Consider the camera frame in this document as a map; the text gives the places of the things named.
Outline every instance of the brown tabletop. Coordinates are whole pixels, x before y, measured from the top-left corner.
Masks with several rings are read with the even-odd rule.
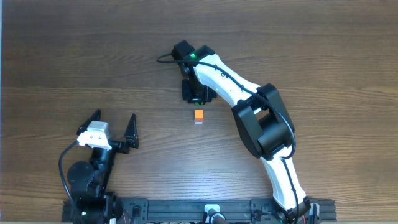
[[[1,220],[59,221],[60,153],[97,108],[121,138],[137,114],[139,149],[117,155],[109,189],[148,199],[271,197],[231,107],[181,97],[186,39],[250,82],[272,83],[295,125],[307,195],[342,220],[396,220],[398,2],[5,0],[1,70]],[[76,147],[65,171],[87,161]]]

